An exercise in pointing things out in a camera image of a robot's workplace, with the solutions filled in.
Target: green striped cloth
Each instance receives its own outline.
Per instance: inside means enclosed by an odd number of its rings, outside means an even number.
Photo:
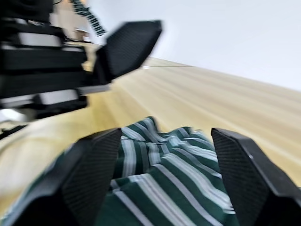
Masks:
[[[148,117],[122,132],[95,226],[238,226],[214,146],[202,131],[160,133]]]

